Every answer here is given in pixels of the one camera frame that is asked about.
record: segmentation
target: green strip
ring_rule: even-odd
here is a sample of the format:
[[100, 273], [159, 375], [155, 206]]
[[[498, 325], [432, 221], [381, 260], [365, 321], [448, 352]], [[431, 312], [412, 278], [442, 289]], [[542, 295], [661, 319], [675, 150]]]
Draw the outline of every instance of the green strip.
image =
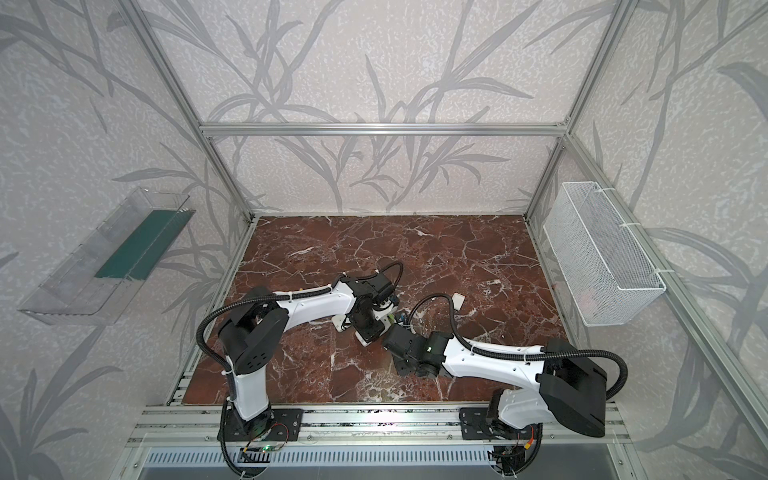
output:
[[97, 278], [146, 280], [165, 250], [187, 225], [194, 210], [152, 210], [96, 272]]

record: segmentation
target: white wire mesh basket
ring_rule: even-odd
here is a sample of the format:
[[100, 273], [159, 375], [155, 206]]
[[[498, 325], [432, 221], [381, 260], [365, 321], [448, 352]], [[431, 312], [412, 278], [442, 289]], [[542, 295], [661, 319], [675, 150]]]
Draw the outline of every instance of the white wire mesh basket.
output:
[[595, 182], [565, 182], [544, 224], [586, 326], [623, 325], [667, 286]]

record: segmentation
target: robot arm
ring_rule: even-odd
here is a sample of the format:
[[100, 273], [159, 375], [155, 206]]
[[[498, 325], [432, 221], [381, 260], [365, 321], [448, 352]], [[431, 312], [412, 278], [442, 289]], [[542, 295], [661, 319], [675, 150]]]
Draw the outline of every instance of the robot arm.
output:
[[[435, 294], [415, 308], [437, 296], [450, 302], [447, 295]], [[399, 300], [395, 285], [382, 272], [363, 277], [342, 275], [330, 285], [296, 292], [273, 293], [257, 287], [240, 303], [232, 306], [219, 330], [226, 356], [226, 362], [220, 358], [220, 363], [229, 367], [222, 372], [229, 382], [229, 400], [240, 430], [249, 436], [271, 425], [265, 367], [283, 332], [328, 316], [341, 316], [344, 324], [355, 328], [364, 346], [384, 336], [382, 346], [391, 352], [401, 376], [470, 376], [519, 387], [495, 392], [485, 419], [494, 436], [508, 439], [529, 425], [555, 421], [582, 435], [604, 436], [607, 375], [586, 357], [615, 357], [620, 366], [624, 363], [613, 353], [577, 351], [561, 339], [552, 339], [547, 346], [503, 346], [463, 339], [456, 332], [452, 306], [453, 333], [432, 332], [428, 338], [416, 335], [386, 319]], [[621, 384], [611, 387], [611, 395], [626, 379], [626, 366], [622, 368]]]
[[605, 435], [605, 383], [603, 369], [588, 358], [514, 361], [476, 353], [490, 351], [526, 356], [567, 353], [576, 349], [562, 339], [547, 346], [504, 346], [468, 341], [466, 348], [452, 333], [419, 336], [394, 325], [382, 341], [400, 375], [434, 377], [470, 376], [514, 385], [499, 389], [491, 398], [486, 422], [496, 436], [513, 439], [518, 431], [537, 423], [559, 422], [582, 435]]
[[257, 431], [269, 421], [265, 367], [283, 332], [313, 320], [341, 315], [355, 328], [360, 342], [368, 345], [389, 328], [386, 316], [399, 302], [394, 286], [379, 272], [360, 278], [345, 275], [330, 285], [296, 292], [270, 292], [257, 287], [244, 299], [271, 296], [287, 300], [239, 306], [231, 310], [219, 329], [230, 366], [229, 372], [222, 373], [227, 375], [230, 400], [244, 432]]

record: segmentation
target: metal vent grille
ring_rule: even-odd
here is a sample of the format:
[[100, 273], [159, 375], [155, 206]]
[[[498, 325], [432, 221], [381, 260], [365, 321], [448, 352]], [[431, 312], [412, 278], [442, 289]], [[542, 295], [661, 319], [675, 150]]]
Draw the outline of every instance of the metal vent grille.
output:
[[[382, 446], [289, 446], [278, 452], [250, 453], [252, 462], [269, 467], [388, 466], [388, 465], [490, 465], [489, 447], [483, 445], [382, 445]], [[253, 466], [235, 460], [240, 449], [229, 449], [238, 465]], [[152, 448], [144, 467], [223, 466], [216, 447]]]

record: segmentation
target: leaf pattern wallpaper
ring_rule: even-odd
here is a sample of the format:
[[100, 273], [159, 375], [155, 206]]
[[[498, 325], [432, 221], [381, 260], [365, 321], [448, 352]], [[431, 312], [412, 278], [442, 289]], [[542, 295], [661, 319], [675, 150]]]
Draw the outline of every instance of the leaf pattern wallpaper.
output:
[[[763, 392], [766, 14], [765, 1], [638, 8], [576, 129]], [[627, 358], [634, 381], [617, 401], [647, 472], [768, 478], [766, 453], [663, 300], [625, 326], [578, 319], [540, 228], [559, 183], [584, 179], [566, 157], [533, 220], [573, 336]]]
[[[140, 45], [92, 0], [0, 3], [0, 478], [106, 478], [164, 403], [247, 224]], [[16, 309], [136, 187], [195, 209], [113, 326]]]
[[[614, 8], [613, 0], [141, 4], [207, 122], [561, 122]], [[521, 214], [527, 201], [517, 193], [535, 189], [554, 138], [216, 142], [259, 212]]]

